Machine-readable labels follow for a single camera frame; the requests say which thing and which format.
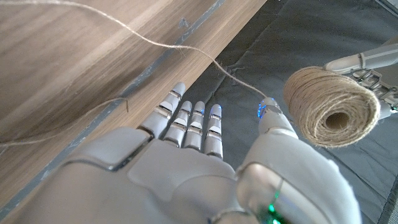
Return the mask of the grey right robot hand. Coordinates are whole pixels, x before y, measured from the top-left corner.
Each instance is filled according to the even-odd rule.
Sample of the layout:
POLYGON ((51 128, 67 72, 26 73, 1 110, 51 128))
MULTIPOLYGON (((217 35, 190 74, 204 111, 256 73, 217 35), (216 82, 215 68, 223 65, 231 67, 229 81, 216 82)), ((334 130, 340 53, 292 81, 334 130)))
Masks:
POLYGON ((16 223, 360 223, 338 166, 301 141, 273 98, 244 162, 223 160, 221 106, 181 102, 178 83, 136 129, 71 153, 16 223))

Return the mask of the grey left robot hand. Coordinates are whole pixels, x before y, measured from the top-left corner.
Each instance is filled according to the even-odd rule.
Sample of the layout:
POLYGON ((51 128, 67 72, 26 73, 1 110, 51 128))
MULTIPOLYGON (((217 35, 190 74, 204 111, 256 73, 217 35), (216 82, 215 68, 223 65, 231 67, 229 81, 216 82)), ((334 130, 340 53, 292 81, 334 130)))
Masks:
POLYGON ((397 38, 378 48, 331 61, 323 69, 347 75, 371 90, 379 100, 380 119, 397 113, 397 38))

